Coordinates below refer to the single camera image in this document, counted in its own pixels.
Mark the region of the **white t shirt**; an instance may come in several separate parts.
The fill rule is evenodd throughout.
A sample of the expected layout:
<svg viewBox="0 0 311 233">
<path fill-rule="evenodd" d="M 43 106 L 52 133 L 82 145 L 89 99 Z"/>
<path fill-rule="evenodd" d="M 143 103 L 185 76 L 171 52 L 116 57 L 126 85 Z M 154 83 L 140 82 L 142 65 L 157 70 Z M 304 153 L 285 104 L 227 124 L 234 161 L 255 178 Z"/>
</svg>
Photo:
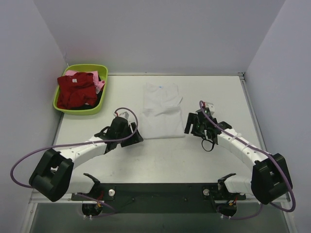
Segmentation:
<svg viewBox="0 0 311 233">
<path fill-rule="evenodd" d="M 181 101 L 175 84 L 147 83 L 143 89 L 143 109 L 139 118 L 139 131 L 144 139 L 184 137 Z"/>
</svg>

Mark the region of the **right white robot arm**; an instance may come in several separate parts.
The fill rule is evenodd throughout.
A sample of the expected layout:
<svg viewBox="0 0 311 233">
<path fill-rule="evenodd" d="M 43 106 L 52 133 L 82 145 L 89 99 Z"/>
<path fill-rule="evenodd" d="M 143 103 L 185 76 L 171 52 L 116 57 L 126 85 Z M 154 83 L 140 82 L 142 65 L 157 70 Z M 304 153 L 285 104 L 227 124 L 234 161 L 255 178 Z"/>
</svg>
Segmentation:
<svg viewBox="0 0 311 233">
<path fill-rule="evenodd" d="M 219 179 L 222 191 L 252 195 L 262 204 L 270 204 L 292 191 L 292 181 L 282 155 L 271 155 L 251 144 L 231 125 L 213 118 L 208 108 L 188 114 L 185 133 L 225 148 L 252 172 L 250 178 L 230 174 Z"/>
</svg>

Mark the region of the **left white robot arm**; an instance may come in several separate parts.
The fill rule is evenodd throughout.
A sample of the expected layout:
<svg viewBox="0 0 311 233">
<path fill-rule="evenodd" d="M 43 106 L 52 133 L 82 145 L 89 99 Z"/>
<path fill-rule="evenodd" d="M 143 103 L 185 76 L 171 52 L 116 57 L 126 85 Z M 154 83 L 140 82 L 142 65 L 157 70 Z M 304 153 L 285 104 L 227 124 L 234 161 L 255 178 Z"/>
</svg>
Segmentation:
<svg viewBox="0 0 311 233">
<path fill-rule="evenodd" d="M 94 134 L 83 145 L 56 151 L 48 149 L 29 179 L 29 185 L 55 202 L 65 194 L 82 193 L 87 199 L 93 200 L 102 190 L 101 182 L 89 173 L 84 173 L 84 180 L 73 179 L 72 172 L 87 161 L 109 153 L 117 145 L 127 147 L 143 142 L 137 124 L 127 118 L 117 116 L 110 126 Z"/>
</svg>

